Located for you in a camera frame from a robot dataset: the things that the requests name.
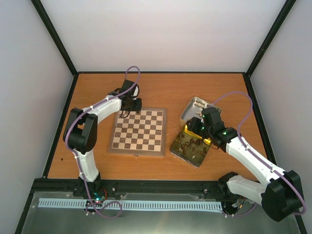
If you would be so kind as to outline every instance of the gray floor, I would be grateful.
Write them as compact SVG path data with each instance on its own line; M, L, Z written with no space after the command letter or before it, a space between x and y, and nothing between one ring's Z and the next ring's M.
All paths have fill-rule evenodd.
M134 212L124 211L119 218L106 220L85 215L81 209L37 208L39 197L64 198L66 193L36 194L24 225L24 234L298 234L295 218L271 220L257 206L241 218L224 218L208 212ZM114 215L116 211L105 211Z

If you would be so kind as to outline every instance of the chessboard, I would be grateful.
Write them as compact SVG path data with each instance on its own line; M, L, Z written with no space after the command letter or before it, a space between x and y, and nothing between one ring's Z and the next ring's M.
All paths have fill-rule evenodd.
M139 155L165 155L167 110L147 108L116 114L108 152Z

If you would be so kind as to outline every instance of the wooden table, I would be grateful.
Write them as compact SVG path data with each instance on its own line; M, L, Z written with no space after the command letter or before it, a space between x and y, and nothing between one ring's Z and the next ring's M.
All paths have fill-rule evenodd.
M130 74L130 80L136 80ZM88 107L103 99L107 93L122 86L124 74L80 74L70 103L74 107ZM102 179L142 180L218 180L234 171L245 178L255 177L235 158L221 150L210 149L203 164L196 168L169 153L169 147L181 126L179 117L192 97L213 102L231 91L247 93L241 74L142 74L139 81L143 106L167 108L167 135L165 156L139 156L108 153L115 115L110 115L98 126L95 161ZM228 96L217 104L222 109L222 120L227 127L237 128L248 113L248 99L239 94ZM241 128L242 135L260 153L265 155L260 133L252 114ZM74 156L58 141L49 178L78 178Z

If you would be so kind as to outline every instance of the table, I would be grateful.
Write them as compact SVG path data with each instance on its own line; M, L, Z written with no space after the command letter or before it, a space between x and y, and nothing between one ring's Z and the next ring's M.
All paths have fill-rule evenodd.
M136 80L137 74L128 75ZM79 74L69 111L88 107L103 99L110 91L120 88L124 74ZM179 117L192 97L213 102L231 91L247 93L242 74L189 74L149 73L141 74L140 95L144 107L167 109L167 133L165 156L139 156L107 152L115 115L110 115L98 126L94 155L102 179L129 180L218 180L234 171L247 179L255 177L235 158L219 150L210 149L199 168L175 157L169 147L181 126ZM237 128L248 113L248 99L240 94L227 96L217 106L222 109L226 127ZM253 113L241 128L242 135L260 153L265 150ZM59 138L48 178L77 178L78 167L74 156Z

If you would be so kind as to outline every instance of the silver tray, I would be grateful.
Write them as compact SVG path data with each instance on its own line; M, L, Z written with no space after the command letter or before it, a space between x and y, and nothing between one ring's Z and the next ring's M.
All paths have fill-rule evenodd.
M199 97L192 98L180 116L180 125L183 126L184 124L186 124L188 120L190 120L193 117L202 118L197 113L202 111L202 109L204 108L204 105L207 107L210 104L211 103L204 101L203 99L200 99ZM220 112L220 114L222 113L221 108L217 106L214 106L214 107Z

